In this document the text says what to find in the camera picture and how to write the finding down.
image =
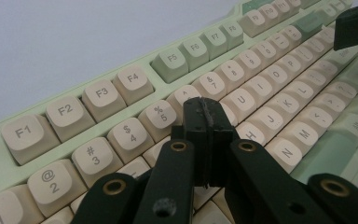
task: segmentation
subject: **mechanical keyboard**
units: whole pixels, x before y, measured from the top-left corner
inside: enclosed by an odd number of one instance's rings
[[[181,124],[219,101],[241,138],[295,179],[358,181],[358,46],[333,51],[352,0],[240,1],[221,21],[0,122],[0,223],[69,223],[101,176],[138,176]],[[233,223],[195,188],[193,223]]]

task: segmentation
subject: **keyboard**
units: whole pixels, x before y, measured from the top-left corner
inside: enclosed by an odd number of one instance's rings
[[[293,178],[358,181],[358,46],[333,51],[352,0],[240,1],[221,21],[0,122],[0,223],[69,223],[101,176],[155,165],[192,97]],[[193,223],[234,223],[195,188]]]

